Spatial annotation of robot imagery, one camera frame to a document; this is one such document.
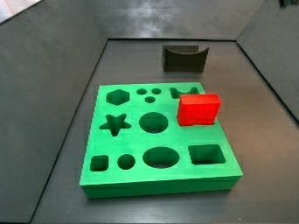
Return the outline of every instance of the star-shaped hole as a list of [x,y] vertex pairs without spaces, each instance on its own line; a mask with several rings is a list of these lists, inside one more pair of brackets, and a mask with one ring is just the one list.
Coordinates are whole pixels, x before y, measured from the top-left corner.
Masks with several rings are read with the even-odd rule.
[[117,137],[121,130],[130,129],[133,125],[126,122],[127,115],[107,115],[107,122],[99,126],[102,130],[110,130],[113,137]]

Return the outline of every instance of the dark gray floor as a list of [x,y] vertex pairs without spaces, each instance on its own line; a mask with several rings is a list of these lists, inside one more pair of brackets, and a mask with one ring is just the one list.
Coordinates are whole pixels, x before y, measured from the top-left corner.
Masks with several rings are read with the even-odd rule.
[[238,43],[299,121],[299,7],[268,1]]
[[[163,45],[210,47],[205,73],[165,73]],[[201,81],[245,176],[232,191],[87,199],[81,168],[99,85]],[[299,129],[237,43],[109,41],[71,125],[34,223],[298,222]]]

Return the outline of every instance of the gray wall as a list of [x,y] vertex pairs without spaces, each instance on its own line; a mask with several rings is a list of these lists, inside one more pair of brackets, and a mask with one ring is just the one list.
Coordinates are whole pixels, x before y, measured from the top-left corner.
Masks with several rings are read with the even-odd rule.
[[0,222],[33,218],[106,42],[82,0],[0,26]]
[[238,43],[299,120],[299,6],[268,0]]
[[110,38],[237,40],[265,0],[89,0]]

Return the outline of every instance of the arch-shaped hole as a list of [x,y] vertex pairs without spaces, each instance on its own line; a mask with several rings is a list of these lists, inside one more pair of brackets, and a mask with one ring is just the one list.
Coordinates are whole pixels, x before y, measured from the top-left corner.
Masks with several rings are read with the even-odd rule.
[[167,129],[169,119],[163,114],[151,112],[142,116],[139,125],[146,132],[158,134]]
[[109,156],[95,156],[91,159],[90,170],[93,172],[103,172],[109,169]]
[[118,166],[123,170],[130,170],[137,164],[137,159],[133,155],[126,154],[118,159]]
[[193,87],[186,93],[181,92],[175,87],[171,87],[170,90],[174,99],[179,99],[181,95],[197,95],[199,93],[199,89],[197,87]]
[[158,169],[170,168],[179,162],[179,153],[167,147],[150,149],[143,156],[145,163]]

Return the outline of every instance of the hexagonal hole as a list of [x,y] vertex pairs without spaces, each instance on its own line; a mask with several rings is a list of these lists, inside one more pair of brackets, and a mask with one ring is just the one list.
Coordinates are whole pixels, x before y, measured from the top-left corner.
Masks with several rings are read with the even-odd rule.
[[119,106],[130,101],[130,93],[118,89],[107,94],[107,102]]

